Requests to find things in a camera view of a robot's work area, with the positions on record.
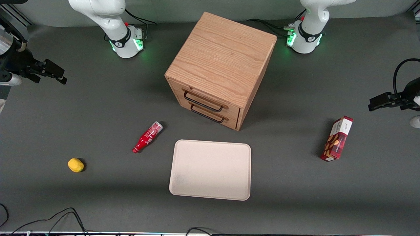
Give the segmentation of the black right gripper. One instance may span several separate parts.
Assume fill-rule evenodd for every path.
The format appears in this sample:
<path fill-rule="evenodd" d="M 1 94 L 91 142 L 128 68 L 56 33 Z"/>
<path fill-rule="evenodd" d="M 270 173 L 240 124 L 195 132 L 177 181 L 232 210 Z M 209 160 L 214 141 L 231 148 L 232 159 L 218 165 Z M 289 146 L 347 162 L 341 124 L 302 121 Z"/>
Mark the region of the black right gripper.
<path fill-rule="evenodd" d="M 39 75 L 53 78 L 62 85 L 67 83 L 65 70 L 49 59 L 36 60 L 29 50 L 10 49 L 3 55 L 3 83 L 21 83 L 23 79 L 39 83 Z"/>

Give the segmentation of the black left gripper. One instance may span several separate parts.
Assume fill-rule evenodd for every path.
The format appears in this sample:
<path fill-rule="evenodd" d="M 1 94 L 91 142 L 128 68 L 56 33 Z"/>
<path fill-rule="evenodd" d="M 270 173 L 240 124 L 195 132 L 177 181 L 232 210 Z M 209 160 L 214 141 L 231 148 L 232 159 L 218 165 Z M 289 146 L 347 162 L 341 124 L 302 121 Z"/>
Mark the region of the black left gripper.
<path fill-rule="evenodd" d="M 404 90 L 399 93 L 401 99 L 404 102 L 404 106 L 400 107 L 400 110 L 411 109 L 414 111 L 420 111 L 420 106 L 415 102 L 415 98 L 419 96 L 420 91 L 420 78 L 416 78 L 411 82 L 408 82 Z M 369 111 L 375 111 L 381 108 L 394 108 L 399 107 L 399 101 L 395 94 L 391 92 L 385 92 L 369 100 L 368 109 Z"/>

